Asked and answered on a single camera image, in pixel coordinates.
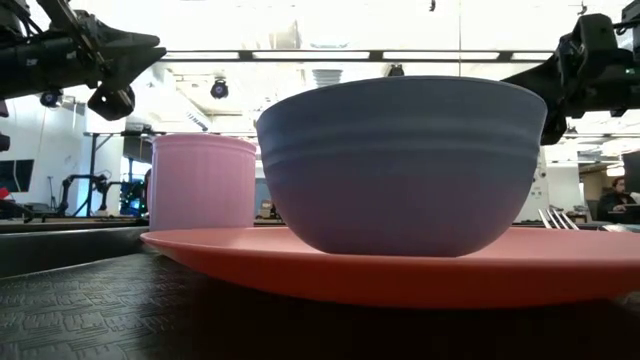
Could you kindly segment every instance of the black textured mat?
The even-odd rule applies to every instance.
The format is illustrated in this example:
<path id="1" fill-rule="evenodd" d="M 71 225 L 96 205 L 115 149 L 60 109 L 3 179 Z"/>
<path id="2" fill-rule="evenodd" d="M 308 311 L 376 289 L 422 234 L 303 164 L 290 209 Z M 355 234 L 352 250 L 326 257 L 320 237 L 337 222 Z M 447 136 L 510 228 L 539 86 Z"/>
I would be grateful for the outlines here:
<path id="1" fill-rule="evenodd" d="M 639 359 L 634 301 L 359 308 L 244 289 L 137 254 L 0 280 L 0 359 Z"/>

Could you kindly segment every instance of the ceiling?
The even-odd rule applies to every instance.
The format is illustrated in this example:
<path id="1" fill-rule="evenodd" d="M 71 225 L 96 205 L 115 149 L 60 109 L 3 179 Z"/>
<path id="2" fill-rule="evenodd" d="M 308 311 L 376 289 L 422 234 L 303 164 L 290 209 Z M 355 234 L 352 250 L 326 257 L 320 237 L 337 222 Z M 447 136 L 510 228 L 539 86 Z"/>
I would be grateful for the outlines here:
<path id="1" fill-rule="evenodd" d="M 170 51 L 428 49 L 451 51 L 455 58 L 463 56 L 458 55 L 458 50 L 552 51 L 559 37 L 573 29 L 582 5 L 587 13 L 603 13 L 619 21 L 622 8 L 629 2 L 436 0 L 434 11 L 430 11 L 431 0 L 154 0 L 153 5 L 147 0 L 74 0 L 71 4 L 96 14 L 109 26 L 158 35 L 161 45 Z M 32 7 L 33 16 L 36 22 L 45 24 L 46 17 L 38 10 Z M 192 58 L 198 56 L 194 52 L 187 54 Z M 242 134 L 254 132 L 253 122 L 266 107 L 317 87 L 314 74 L 322 73 L 318 70 L 340 70 L 339 81 L 347 82 L 383 76 L 388 66 L 353 62 L 205 61 L 156 65 L 171 74 L 171 89 L 175 88 L 208 119 L 211 131 Z M 535 64 L 410 63 L 404 65 L 404 71 L 406 75 L 500 80 L 532 66 Z M 230 95 L 215 100 L 209 91 L 218 78 L 225 79 Z M 174 105 L 176 100 L 170 95 L 158 96 L 148 96 L 147 108 L 160 104 L 164 108 L 185 106 Z M 181 111 L 148 114 L 138 117 L 155 117 L 155 123 L 161 127 L 172 123 L 172 131 L 198 130 Z M 640 133 L 640 112 L 629 112 L 620 119 L 610 119 L 608 113 L 587 114 L 581 120 L 571 120 L 570 126 L 581 134 Z M 594 135 L 588 139 L 564 139 L 559 146 L 554 153 L 580 151 L 616 157 L 640 148 L 640 139 Z"/>

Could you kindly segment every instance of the pink container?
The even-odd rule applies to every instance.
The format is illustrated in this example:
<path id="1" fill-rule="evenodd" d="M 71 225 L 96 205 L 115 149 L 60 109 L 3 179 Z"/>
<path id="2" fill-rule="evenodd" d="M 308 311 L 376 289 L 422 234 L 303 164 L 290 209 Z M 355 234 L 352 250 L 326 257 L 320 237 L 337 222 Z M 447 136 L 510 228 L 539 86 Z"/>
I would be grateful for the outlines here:
<path id="1" fill-rule="evenodd" d="M 253 226 L 256 147 L 210 134 L 153 143 L 151 231 Z"/>

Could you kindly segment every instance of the plate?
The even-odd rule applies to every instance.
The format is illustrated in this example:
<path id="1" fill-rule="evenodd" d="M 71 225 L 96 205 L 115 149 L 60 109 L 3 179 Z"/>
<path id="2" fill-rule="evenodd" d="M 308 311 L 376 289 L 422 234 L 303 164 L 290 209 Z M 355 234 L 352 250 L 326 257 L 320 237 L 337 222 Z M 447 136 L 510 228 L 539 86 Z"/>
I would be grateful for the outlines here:
<path id="1" fill-rule="evenodd" d="M 524 307 L 640 289 L 640 235 L 632 233 L 510 228 L 458 258 L 326 254 L 286 227 L 162 231 L 142 239 L 218 279 L 343 304 Z"/>

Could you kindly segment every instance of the fork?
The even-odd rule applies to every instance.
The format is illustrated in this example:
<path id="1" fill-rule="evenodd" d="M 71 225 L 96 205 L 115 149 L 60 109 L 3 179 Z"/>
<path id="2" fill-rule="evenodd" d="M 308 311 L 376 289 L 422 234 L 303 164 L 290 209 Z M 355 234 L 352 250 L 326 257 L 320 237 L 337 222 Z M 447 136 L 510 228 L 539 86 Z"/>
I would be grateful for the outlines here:
<path id="1" fill-rule="evenodd" d="M 548 209 L 538 209 L 538 214 L 540 214 L 542 223 L 547 229 L 580 230 L 578 226 L 573 221 L 571 221 L 571 219 L 569 219 L 569 217 L 565 213 L 558 212 L 555 209 L 553 211 Z"/>

